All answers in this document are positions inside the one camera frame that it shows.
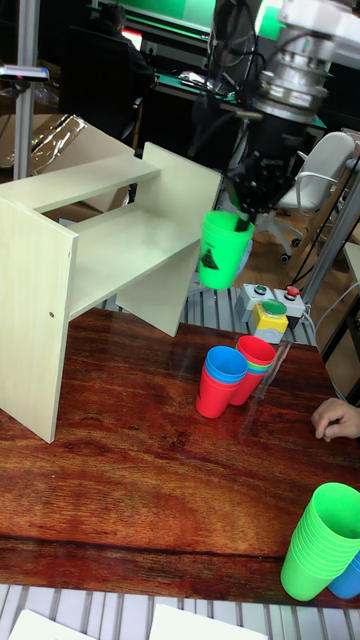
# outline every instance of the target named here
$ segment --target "metal pole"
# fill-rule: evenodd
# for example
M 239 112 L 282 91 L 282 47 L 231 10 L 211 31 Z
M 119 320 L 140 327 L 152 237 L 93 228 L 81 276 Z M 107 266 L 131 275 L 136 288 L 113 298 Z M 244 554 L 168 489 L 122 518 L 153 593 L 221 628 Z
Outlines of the metal pole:
M 21 0 L 19 11 L 19 46 L 17 63 L 35 67 L 39 31 L 40 0 Z M 31 133 L 34 113 L 35 83 L 16 101 L 14 180 L 30 174 Z
M 344 207 L 330 233 L 325 246 L 304 286 L 301 297 L 305 304 L 312 304 L 324 282 L 343 242 L 351 231 L 360 210 L 360 173 L 346 198 Z

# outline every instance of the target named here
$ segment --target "red wooden tabletop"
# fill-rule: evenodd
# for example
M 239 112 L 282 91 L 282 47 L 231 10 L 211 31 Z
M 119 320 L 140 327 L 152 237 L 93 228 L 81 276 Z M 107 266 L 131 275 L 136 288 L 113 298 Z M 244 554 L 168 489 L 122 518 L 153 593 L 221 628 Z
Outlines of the red wooden tabletop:
M 314 437 L 334 394 L 312 347 L 291 346 L 263 399 L 199 415 L 206 353 L 235 339 L 99 309 L 70 324 L 55 441 L 0 413 L 0 582 L 294 602 L 291 533 L 319 484 L 360 490 L 360 451 Z

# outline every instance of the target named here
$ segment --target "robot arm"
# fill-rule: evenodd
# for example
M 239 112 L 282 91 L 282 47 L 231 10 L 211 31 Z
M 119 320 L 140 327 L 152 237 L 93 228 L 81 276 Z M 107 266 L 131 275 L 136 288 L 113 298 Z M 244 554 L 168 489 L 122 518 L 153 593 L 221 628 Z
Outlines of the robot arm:
M 221 15 L 215 10 L 214 22 Z M 289 163 L 327 95 L 323 84 L 331 62 L 360 68 L 360 20 L 345 3 L 285 0 L 278 20 L 287 28 L 259 75 L 251 104 L 263 118 L 248 124 L 240 162 L 225 173 L 230 199 L 251 221 L 291 188 Z M 224 25 L 215 25 L 217 32 L 224 34 Z

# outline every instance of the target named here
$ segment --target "white chair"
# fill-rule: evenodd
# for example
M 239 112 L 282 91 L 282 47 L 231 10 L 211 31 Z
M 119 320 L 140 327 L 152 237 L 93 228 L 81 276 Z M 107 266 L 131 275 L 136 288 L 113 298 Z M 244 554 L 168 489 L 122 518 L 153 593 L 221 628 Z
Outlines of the white chair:
M 355 143 L 352 138 L 346 133 L 337 131 L 322 138 L 308 156 L 298 151 L 304 164 L 296 177 L 294 186 L 278 202 L 277 209 L 297 210 L 303 215 L 311 215 L 318 211 L 328 198 L 331 186 L 337 184 L 354 148 Z M 284 232 L 293 234 L 293 247 L 300 244 L 303 234 L 275 216 L 275 209 L 259 216 L 255 233 L 264 231 L 272 233 L 285 249 L 285 253 L 281 255 L 282 262 L 287 262 L 292 256 L 292 248 Z

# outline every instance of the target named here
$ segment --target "control box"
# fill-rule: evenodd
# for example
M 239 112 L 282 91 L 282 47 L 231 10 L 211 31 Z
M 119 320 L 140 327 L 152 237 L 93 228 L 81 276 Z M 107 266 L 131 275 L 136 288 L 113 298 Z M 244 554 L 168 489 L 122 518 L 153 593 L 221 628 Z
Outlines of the control box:
M 243 284 L 235 304 L 235 311 L 241 322 L 249 322 L 255 303 L 273 298 L 271 289 L 263 284 Z
M 286 305 L 289 327 L 294 329 L 305 311 L 299 289 L 296 287 L 286 287 L 285 291 L 274 289 L 274 295 L 276 300 Z
M 262 338 L 270 344 L 279 344 L 289 321 L 286 317 L 286 306 L 278 300 L 256 302 L 249 320 L 252 336 Z

